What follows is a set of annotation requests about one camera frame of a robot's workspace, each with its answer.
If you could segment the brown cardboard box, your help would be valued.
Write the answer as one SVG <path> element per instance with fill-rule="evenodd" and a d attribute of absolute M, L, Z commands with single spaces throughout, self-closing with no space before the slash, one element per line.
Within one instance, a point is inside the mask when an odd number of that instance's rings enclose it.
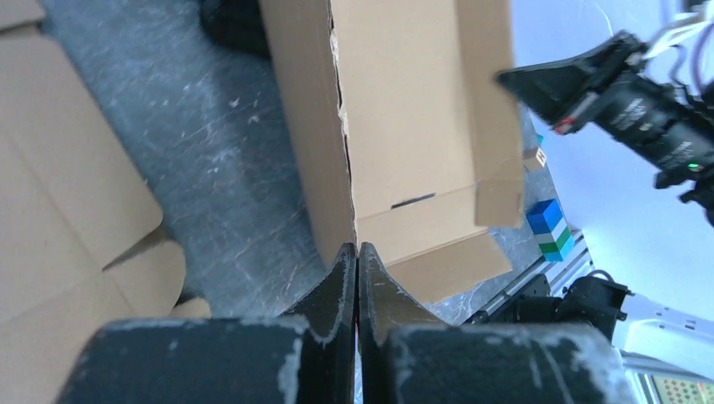
<path fill-rule="evenodd" d="M 263 1 L 317 251 L 371 243 L 432 304 L 508 273 L 523 220 L 508 1 Z"/>

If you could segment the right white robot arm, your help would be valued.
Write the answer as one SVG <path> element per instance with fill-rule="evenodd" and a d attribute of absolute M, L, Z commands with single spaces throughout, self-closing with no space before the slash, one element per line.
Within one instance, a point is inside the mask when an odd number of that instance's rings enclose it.
<path fill-rule="evenodd" d="M 677 77 L 645 77 L 652 46 L 621 31 L 581 55 L 505 69 L 496 82 L 560 135 L 595 123 L 657 170 L 656 189 L 691 181 L 680 196 L 713 214 L 713 87 L 691 93 Z M 471 323 L 581 323 L 614 348 L 713 376 L 713 324 L 663 306 L 611 279 L 586 275 L 563 296 L 525 286 Z"/>

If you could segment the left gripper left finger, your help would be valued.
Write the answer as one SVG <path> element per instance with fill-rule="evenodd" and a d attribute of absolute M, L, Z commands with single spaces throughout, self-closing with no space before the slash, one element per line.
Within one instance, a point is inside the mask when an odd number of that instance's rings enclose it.
<path fill-rule="evenodd" d="M 86 343 L 60 403 L 349 403 L 356 248 L 276 317 L 136 318 Z"/>

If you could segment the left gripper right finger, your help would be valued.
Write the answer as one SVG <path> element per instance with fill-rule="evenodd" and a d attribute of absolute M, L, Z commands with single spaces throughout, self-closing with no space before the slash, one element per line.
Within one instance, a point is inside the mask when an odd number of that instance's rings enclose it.
<path fill-rule="evenodd" d="M 621 359 L 576 323 L 451 326 L 387 273 L 365 242 L 358 261 L 367 403 L 633 403 Z"/>

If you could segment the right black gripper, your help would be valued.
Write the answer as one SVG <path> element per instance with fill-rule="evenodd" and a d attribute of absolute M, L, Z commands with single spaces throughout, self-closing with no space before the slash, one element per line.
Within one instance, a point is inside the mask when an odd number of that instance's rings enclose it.
<path fill-rule="evenodd" d="M 495 81 L 557 134 L 589 123 L 663 173 L 713 171 L 713 97 L 641 74 L 645 42 L 624 30 L 583 54 L 499 71 Z"/>

